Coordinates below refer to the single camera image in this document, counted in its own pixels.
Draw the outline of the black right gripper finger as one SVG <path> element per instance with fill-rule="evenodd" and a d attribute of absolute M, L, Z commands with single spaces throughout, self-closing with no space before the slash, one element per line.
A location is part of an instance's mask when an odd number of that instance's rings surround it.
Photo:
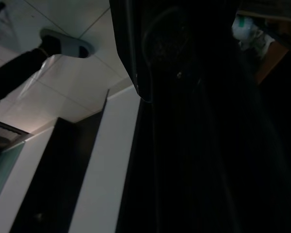
<path fill-rule="evenodd" d="M 142 52 L 143 0 L 111 0 L 113 31 L 117 54 L 132 81 L 137 94 L 152 102 L 150 72 Z"/>

